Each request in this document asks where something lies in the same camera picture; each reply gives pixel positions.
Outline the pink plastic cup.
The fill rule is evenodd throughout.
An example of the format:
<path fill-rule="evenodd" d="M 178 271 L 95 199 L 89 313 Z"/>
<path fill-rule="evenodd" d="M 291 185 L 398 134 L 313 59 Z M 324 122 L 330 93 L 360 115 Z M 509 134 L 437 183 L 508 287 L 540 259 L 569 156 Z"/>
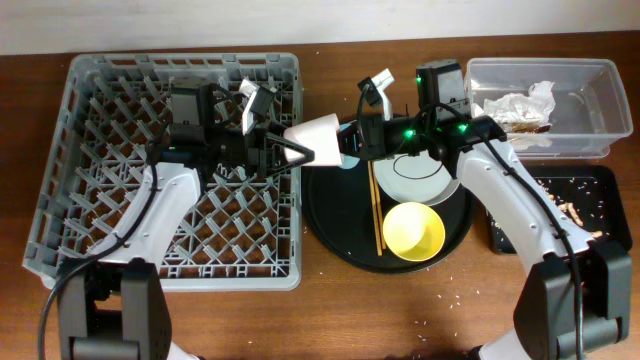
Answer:
<path fill-rule="evenodd" d="M 335 113 L 286 129 L 283 137 L 314 152 L 309 167 L 342 166 L 344 155 L 340 152 L 337 134 L 340 123 Z"/>

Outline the wooden chopstick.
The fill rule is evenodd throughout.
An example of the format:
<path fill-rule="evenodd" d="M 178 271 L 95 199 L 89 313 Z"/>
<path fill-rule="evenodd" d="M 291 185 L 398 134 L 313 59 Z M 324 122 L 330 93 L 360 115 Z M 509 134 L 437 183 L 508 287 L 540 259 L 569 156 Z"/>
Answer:
<path fill-rule="evenodd" d="M 383 244 L 382 244 L 382 236 L 380 234 L 380 221 L 379 221 L 379 195 L 378 195 L 378 185 L 374 174 L 373 163 L 369 161 L 367 163 L 368 168 L 368 179 L 369 179 L 369 187 L 370 187 L 370 196 L 371 196 L 371 206 L 372 206 L 372 216 L 373 216 L 373 224 L 374 224 L 374 235 L 376 242 L 376 252 L 378 256 L 382 255 Z"/>
<path fill-rule="evenodd" d="M 378 185 L 378 195 L 379 195 L 379 204 L 380 204 L 380 211 L 379 211 L 380 234 L 382 236 L 382 244 L 383 244 L 382 254 L 383 254 L 383 251 L 386 249 L 386 242 L 385 242 L 384 236 L 383 236 L 383 213 L 382 213 L 382 207 L 381 207 L 381 197 L 380 197 L 379 185 Z"/>

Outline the blue plastic cup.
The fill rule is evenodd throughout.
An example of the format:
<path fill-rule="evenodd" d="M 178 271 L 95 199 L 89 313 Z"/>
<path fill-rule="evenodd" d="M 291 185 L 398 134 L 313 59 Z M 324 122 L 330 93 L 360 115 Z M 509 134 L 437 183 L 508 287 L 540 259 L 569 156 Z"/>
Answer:
<path fill-rule="evenodd" d="M 348 156 L 348 155 L 344 155 L 343 156 L 343 163 L 340 165 L 341 169 L 345 169 L 345 170 L 349 170 L 349 169 L 353 169 L 354 167 L 356 167 L 359 163 L 359 159 L 356 157 L 352 157 L 352 156 Z"/>

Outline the grey round plate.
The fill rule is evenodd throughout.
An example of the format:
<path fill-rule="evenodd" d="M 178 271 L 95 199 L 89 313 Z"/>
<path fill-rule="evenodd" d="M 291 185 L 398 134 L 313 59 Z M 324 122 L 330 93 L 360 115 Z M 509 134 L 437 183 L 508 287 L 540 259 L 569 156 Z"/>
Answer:
<path fill-rule="evenodd" d="M 398 203 L 434 206 L 447 200 L 460 185 L 427 151 L 417 156 L 396 155 L 375 161 L 373 165 L 378 185 Z"/>

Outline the yellow bowl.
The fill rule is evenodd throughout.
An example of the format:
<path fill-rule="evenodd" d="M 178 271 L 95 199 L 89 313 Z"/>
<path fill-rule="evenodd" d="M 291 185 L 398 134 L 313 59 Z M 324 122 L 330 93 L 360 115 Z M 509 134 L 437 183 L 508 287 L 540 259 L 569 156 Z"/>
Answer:
<path fill-rule="evenodd" d="M 383 237 L 387 248 L 398 258 L 423 262 L 434 258 L 444 247 L 445 225 L 431 207 L 405 202 L 384 216 Z"/>

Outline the foil paper wrapper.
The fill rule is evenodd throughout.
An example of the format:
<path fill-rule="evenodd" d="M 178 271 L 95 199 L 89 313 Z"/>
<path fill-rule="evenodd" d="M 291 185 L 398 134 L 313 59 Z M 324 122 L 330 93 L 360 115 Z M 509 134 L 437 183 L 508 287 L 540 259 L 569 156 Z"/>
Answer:
<path fill-rule="evenodd" d="M 548 132 L 552 127 L 550 115 L 556 101 L 552 90 L 555 83 L 541 81 L 528 89 L 528 94 L 508 93 L 497 100 L 485 99 L 482 105 L 473 103 L 473 117 L 488 115 L 507 134 L 514 149 L 524 152 L 533 147 L 548 148 L 552 141 L 535 134 Z"/>

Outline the food scraps and rice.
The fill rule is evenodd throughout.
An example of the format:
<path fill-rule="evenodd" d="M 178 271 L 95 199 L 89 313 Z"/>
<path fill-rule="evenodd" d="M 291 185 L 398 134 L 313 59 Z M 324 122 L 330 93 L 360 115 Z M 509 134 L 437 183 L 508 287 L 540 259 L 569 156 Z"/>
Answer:
<path fill-rule="evenodd" d="M 585 228 L 585 222 L 580 218 L 579 212 L 572 202 L 558 203 L 559 197 L 549 192 L 549 188 L 545 187 L 541 180 L 538 180 L 539 186 L 542 188 L 547 197 L 557 206 L 557 208 L 565 215 L 568 215 L 571 221 L 580 228 Z"/>

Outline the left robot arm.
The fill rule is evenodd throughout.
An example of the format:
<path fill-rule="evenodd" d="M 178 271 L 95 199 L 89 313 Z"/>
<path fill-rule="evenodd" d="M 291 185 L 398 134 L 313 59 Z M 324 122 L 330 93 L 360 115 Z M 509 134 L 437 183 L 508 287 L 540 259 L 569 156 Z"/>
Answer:
<path fill-rule="evenodd" d="M 171 117 L 147 143 L 143 180 L 113 230 L 83 259 L 68 259 L 43 308 L 58 308 L 64 359 L 188 359 L 172 340 L 159 266 L 187 212 L 219 168 L 272 177 L 309 163 L 313 150 L 264 120 L 279 92 L 243 80 L 239 106 L 216 83 L 175 83 Z"/>

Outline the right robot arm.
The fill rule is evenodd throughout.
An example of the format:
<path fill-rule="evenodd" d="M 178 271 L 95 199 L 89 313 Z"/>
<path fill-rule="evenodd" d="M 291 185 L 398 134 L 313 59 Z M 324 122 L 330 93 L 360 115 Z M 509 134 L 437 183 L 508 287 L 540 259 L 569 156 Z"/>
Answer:
<path fill-rule="evenodd" d="M 470 359 L 582 359 L 629 335 L 632 263 L 617 242 L 595 239 L 565 215 L 520 162 L 507 135 L 475 110 L 455 60 L 416 69 L 419 111 L 397 117 L 384 90 L 389 70 L 358 84 L 358 114 L 339 135 L 343 154 L 362 160 L 426 151 L 499 223 L 527 273 L 513 327 Z"/>

